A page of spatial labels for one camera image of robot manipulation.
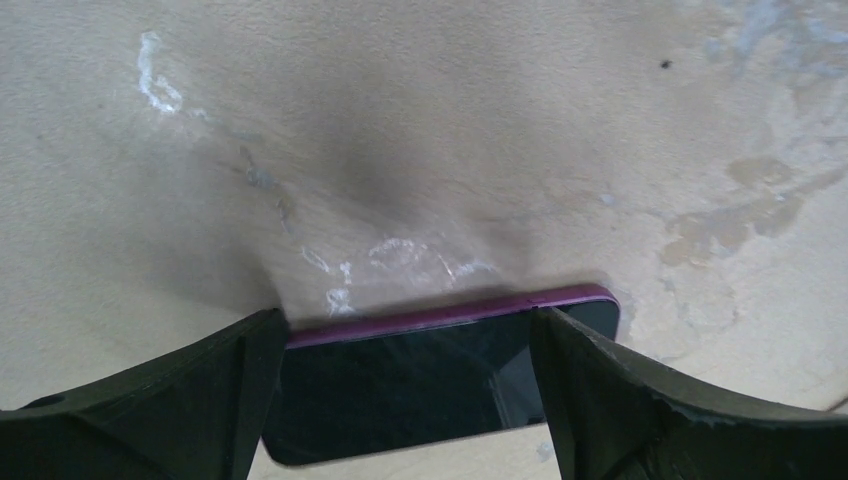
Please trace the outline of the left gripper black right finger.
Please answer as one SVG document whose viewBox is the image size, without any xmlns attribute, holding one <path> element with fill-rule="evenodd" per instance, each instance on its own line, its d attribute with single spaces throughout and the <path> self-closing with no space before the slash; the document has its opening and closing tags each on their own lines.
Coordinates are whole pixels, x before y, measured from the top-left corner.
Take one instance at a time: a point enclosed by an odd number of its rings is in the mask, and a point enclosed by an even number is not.
<svg viewBox="0 0 848 480">
<path fill-rule="evenodd" d="M 679 372 L 565 313 L 531 313 L 530 354 L 564 479 L 843 479 L 847 419 Z"/>
</svg>

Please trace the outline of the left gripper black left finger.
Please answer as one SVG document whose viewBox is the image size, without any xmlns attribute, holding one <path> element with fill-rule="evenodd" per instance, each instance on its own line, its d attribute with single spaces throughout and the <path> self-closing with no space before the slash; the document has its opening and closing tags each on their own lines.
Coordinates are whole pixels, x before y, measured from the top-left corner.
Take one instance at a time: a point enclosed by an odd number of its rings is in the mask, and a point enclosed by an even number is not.
<svg viewBox="0 0 848 480">
<path fill-rule="evenodd" d="M 244 479 L 289 326 L 263 310 L 193 344 L 1 414 L 5 479 Z"/>
</svg>

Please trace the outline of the purple phone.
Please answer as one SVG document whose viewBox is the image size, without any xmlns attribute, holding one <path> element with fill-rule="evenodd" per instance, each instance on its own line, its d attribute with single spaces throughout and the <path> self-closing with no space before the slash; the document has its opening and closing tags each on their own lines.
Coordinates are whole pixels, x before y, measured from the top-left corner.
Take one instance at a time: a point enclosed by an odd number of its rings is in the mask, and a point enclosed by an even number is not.
<svg viewBox="0 0 848 480">
<path fill-rule="evenodd" d="M 296 332 L 262 432 L 288 467 L 542 424 L 531 316 L 551 308 L 608 339 L 620 305 L 582 284 Z"/>
</svg>

